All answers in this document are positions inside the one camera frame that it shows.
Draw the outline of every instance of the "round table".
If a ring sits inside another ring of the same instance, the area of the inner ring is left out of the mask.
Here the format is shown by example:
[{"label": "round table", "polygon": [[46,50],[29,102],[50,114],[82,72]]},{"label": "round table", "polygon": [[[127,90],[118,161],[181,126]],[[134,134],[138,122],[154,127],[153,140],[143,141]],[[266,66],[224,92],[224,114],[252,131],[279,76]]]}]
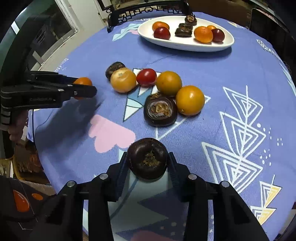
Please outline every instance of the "round table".
[{"label": "round table", "polygon": [[[58,192],[68,180],[88,182],[106,172],[131,143],[153,137],[191,173],[210,182],[229,181],[273,240],[296,200],[295,86],[266,40],[224,19],[195,15],[226,28],[234,45],[215,53],[160,47],[137,34],[143,21],[135,20],[109,34],[103,29],[76,48],[56,71],[89,77],[98,93],[91,99],[72,98],[60,109],[34,113],[41,163]],[[116,93],[105,77],[106,68],[115,61],[135,73],[142,68],[175,71],[183,85],[203,91],[204,108],[195,117],[179,115],[169,127],[149,126],[143,105],[156,89]],[[209,207],[208,238],[213,240],[211,203]],[[181,241],[187,208],[175,196],[167,172],[153,183],[129,173],[122,197],[109,203],[114,239]],[[87,203],[83,212],[88,231]]]}]

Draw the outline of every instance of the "black cable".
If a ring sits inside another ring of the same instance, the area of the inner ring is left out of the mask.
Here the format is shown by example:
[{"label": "black cable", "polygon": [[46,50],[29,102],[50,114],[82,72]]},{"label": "black cable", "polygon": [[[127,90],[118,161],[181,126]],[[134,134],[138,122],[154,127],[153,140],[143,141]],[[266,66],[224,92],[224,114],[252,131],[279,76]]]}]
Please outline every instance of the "black cable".
[{"label": "black cable", "polygon": [[32,109],[32,136],[33,136],[34,145],[36,145],[35,144],[35,135],[34,135],[34,109]]}]

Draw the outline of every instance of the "yellow triangle pattern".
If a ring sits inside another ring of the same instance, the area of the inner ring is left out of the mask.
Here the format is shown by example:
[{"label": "yellow triangle pattern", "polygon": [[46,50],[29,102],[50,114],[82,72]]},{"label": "yellow triangle pattern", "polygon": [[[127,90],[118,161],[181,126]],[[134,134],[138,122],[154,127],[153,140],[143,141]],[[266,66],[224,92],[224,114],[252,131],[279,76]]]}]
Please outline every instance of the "yellow triangle pattern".
[{"label": "yellow triangle pattern", "polygon": [[281,187],[274,186],[274,185],[271,186],[266,202],[264,204],[264,208],[266,208],[272,202],[272,200],[276,197],[276,195],[278,195],[280,190],[281,190]]},{"label": "yellow triangle pattern", "polygon": [[269,219],[269,217],[274,213],[275,210],[276,208],[268,208],[268,207],[263,208],[262,213],[258,218],[259,223],[261,225],[265,223],[265,221]]}]

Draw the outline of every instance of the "dark purple fruit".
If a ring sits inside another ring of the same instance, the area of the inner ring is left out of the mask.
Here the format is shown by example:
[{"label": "dark purple fruit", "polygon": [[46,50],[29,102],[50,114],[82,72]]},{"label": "dark purple fruit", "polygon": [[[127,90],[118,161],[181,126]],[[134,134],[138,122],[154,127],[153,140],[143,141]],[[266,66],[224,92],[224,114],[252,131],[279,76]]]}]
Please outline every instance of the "dark purple fruit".
[{"label": "dark purple fruit", "polygon": [[155,180],[164,174],[167,157],[164,144],[153,138],[140,139],[127,151],[129,168],[137,177],[146,180]]},{"label": "dark purple fruit", "polygon": [[105,72],[107,79],[110,81],[111,75],[113,74],[114,71],[121,69],[121,68],[125,68],[125,67],[126,66],[121,62],[115,62],[115,63],[111,64]]},{"label": "dark purple fruit", "polygon": [[192,30],[190,30],[187,27],[180,27],[176,29],[175,32],[176,37],[191,37],[192,36]]},{"label": "dark purple fruit", "polygon": [[193,30],[193,26],[192,25],[188,25],[186,23],[180,23],[179,24],[179,28],[182,28],[182,27],[186,27],[186,28],[190,29],[191,31]]},{"label": "dark purple fruit", "polygon": [[215,43],[220,43],[225,39],[225,34],[221,29],[213,29],[212,30],[213,33],[213,42]]},{"label": "dark purple fruit", "polygon": [[155,29],[153,36],[157,39],[170,39],[170,31],[165,27]]},{"label": "dark purple fruit", "polygon": [[185,23],[187,25],[195,26],[197,24],[197,20],[196,20],[195,16],[187,15],[185,17]]},{"label": "dark purple fruit", "polygon": [[178,109],[172,98],[156,93],[147,97],[144,118],[151,126],[169,126],[175,123]]}]

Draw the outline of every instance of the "orange drop pattern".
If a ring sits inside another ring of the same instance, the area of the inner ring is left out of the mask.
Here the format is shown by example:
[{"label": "orange drop pattern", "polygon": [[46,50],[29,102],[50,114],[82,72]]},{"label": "orange drop pattern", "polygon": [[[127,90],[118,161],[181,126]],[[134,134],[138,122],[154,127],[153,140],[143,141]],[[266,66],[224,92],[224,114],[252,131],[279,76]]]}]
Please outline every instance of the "orange drop pattern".
[{"label": "orange drop pattern", "polygon": [[30,210],[29,202],[24,195],[16,190],[13,190],[13,196],[15,198],[15,204],[19,212],[24,213]]},{"label": "orange drop pattern", "polygon": [[39,201],[43,200],[43,197],[38,193],[32,193],[32,197]]}]

